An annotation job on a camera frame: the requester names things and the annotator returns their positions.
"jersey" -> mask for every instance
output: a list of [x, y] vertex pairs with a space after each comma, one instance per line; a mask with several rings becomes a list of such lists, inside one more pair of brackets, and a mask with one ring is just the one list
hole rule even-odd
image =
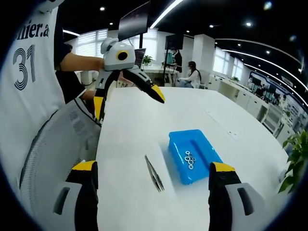
[[25, 21], [0, 72], [0, 159], [15, 193], [32, 141], [64, 105], [53, 62], [57, 9]]

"hand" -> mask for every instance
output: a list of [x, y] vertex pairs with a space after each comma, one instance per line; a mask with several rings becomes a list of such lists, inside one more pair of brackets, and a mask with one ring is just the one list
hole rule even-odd
[[118, 81], [121, 81], [121, 82], [124, 82], [124, 83], [128, 83], [128, 84], [131, 84], [131, 85], [134, 84], [133, 82], [131, 82], [128, 79], [125, 79], [123, 77], [123, 71], [120, 71], [120, 75], [119, 75]]

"robotic arm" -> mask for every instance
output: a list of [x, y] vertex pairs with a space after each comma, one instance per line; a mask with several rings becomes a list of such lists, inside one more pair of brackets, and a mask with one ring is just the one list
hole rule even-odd
[[107, 38], [101, 45], [101, 53], [104, 54], [105, 69], [99, 72], [94, 97], [95, 115], [98, 120], [104, 117], [108, 89], [113, 81], [117, 81], [121, 70], [124, 78], [133, 82], [140, 90], [161, 103], [165, 102], [159, 87], [135, 65], [136, 57], [132, 46], [119, 42], [117, 38]]

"white desk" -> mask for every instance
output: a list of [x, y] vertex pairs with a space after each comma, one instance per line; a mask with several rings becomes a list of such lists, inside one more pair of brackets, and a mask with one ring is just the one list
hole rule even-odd
[[[143, 71], [145, 73], [156, 73], [156, 74], [160, 73], [160, 74], [162, 74], [164, 72], [164, 68], [162, 68], [162, 66], [154, 65], [154, 64], [149, 65], [149, 66], [142, 65], [141, 68], [143, 69]], [[172, 68], [166, 67], [166, 73], [167, 74], [178, 74], [179, 72], [175, 71]]]
[[[168, 151], [171, 131], [200, 129], [241, 181], [264, 198], [278, 186], [287, 154], [243, 108], [216, 91], [161, 90], [165, 104], [137, 88], [122, 88], [112, 92], [106, 105], [97, 152], [99, 230], [208, 230], [208, 179], [180, 183]], [[153, 185], [145, 154], [164, 192]]]
[[[159, 65], [149, 65], [149, 66], [144, 66], [142, 65], [141, 68], [143, 71], [150, 77], [150, 79], [157, 85], [159, 85], [159, 82], [157, 82], [156, 78], [161, 78], [164, 73], [164, 68]], [[167, 83], [165, 79], [165, 86], [166, 87], [172, 87], [175, 85], [175, 82], [177, 81], [179, 77], [179, 72], [174, 70], [173, 68], [168, 68], [166, 67], [166, 72], [169, 83]]]
[[216, 90], [236, 102], [259, 121], [269, 109], [265, 101], [251, 93], [245, 86], [221, 77], [211, 77], [209, 82], [211, 83], [209, 90]]

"computer monitor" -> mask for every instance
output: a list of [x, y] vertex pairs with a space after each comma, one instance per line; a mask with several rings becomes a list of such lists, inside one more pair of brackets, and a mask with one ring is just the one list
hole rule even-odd
[[135, 65], [137, 65], [139, 68], [141, 68], [141, 65], [142, 65], [142, 62], [145, 56], [145, 51], [146, 51], [146, 48], [135, 49], [135, 56], [136, 56]]
[[252, 78], [252, 83], [257, 85], [257, 86], [261, 86], [261, 80], [255, 78], [255, 77]]
[[276, 93], [276, 89], [277, 89], [277, 88], [276, 88], [274, 85], [270, 85], [270, 86], [269, 86], [268, 92], [269, 92], [269, 93]]
[[183, 35], [169, 35], [166, 37], [165, 50], [182, 50], [183, 42]]
[[150, 2], [147, 2], [121, 18], [118, 33], [119, 41], [148, 32], [149, 9]]

